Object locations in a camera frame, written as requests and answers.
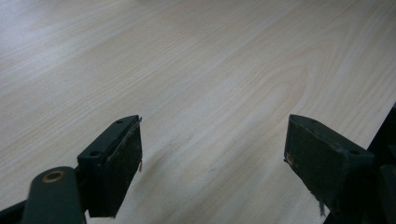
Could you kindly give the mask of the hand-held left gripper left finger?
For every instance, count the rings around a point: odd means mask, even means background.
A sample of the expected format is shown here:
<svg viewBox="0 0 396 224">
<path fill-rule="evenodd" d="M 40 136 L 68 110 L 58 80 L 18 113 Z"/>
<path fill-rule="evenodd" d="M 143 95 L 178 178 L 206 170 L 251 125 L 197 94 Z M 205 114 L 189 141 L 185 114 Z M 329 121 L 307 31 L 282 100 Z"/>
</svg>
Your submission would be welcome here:
<svg viewBox="0 0 396 224">
<path fill-rule="evenodd" d="M 84 205 L 90 217 L 117 215 L 141 168 L 140 122 L 138 115 L 114 121 L 78 155 Z"/>
</svg>

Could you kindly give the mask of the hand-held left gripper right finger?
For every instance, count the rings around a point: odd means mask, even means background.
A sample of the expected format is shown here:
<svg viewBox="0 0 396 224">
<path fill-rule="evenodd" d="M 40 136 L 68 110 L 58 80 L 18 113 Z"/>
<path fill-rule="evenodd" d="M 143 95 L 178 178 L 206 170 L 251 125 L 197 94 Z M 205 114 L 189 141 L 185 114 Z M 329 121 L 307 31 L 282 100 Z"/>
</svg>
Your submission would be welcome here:
<svg viewBox="0 0 396 224">
<path fill-rule="evenodd" d="M 286 163 L 335 214 L 356 214 L 370 186 L 374 155 L 317 120 L 289 116 Z"/>
</svg>

